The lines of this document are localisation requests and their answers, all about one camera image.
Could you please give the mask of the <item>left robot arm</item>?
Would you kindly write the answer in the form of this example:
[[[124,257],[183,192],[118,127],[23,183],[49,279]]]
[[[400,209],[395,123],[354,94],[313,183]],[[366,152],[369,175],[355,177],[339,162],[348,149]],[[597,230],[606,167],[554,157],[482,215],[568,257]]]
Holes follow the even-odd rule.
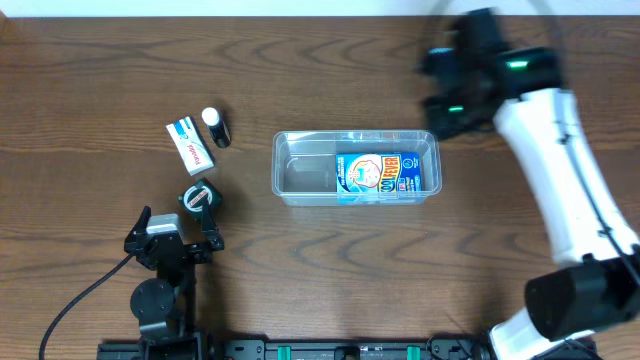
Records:
[[[195,267],[209,264],[224,240],[213,219],[213,206],[199,215],[205,239],[186,244],[176,214],[151,214],[145,207],[124,240],[124,251],[156,276],[133,291],[130,308],[138,319],[143,359],[209,359],[209,336],[195,327]]]

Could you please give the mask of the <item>clear plastic container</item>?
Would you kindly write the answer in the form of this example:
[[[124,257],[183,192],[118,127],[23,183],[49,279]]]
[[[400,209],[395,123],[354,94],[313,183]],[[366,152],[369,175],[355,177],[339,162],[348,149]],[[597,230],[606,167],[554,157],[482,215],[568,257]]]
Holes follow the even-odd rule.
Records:
[[[412,205],[442,188],[438,142],[424,130],[279,132],[271,174],[289,206]]]

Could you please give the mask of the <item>blue KoolFever box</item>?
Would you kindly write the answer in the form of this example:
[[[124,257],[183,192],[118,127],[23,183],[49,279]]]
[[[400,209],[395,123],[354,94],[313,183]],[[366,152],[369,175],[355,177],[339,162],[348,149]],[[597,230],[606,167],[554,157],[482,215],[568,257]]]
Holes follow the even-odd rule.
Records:
[[[406,200],[422,191],[415,152],[346,153],[336,156],[336,193],[341,204]]]

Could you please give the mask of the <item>white Panadol box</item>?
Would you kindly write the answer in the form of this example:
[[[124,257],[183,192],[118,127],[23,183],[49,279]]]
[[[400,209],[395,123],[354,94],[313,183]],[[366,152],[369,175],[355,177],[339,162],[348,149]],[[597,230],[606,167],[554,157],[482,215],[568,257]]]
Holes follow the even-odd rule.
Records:
[[[214,167],[208,147],[202,141],[191,117],[186,116],[166,126],[187,172],[193,176]]]

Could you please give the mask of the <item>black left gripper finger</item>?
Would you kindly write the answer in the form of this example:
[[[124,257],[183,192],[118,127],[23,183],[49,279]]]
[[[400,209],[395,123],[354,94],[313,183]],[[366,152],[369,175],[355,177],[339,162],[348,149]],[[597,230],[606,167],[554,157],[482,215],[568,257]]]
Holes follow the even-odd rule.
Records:
[[[133,228],[130,231],[130,240],[137,241],[139,238],[146,236],[146,229],[148,222],[151,218],[151,208],[149,206],[145,206],[134,224]]]
[[[210,211],[210,205],[207,200],[205,200],[204,203],[202,204],[200,223],[201,223],[201,232],[205,236],[205,239],[211,245],[221,245],[222,236],[212,217],[212,213]]]

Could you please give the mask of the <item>dark syrup bottle white cap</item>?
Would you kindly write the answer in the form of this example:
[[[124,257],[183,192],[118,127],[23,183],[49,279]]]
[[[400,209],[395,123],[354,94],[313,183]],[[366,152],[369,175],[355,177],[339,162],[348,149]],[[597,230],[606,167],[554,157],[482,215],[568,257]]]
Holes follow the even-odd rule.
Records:
[[[207,107],[202,111],[201,117],[216,146],[219,148],[229,147],[231,136],[224,121],[223,113],[214,107]]]

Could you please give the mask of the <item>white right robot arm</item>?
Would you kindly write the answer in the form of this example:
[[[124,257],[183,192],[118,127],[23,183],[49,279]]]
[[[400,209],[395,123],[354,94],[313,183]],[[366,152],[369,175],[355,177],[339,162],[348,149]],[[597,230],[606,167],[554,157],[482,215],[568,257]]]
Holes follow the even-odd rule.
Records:
[[[440,139],[492,126],[511,147],[541,211],[556,270],[529,280],[525,305],[491,328],[481,359],[593,359],[590,337],[639,314],[639,238],[589,147],[552,48],[516,49],[489,8],[457,17],[448,46],[421,64]]]

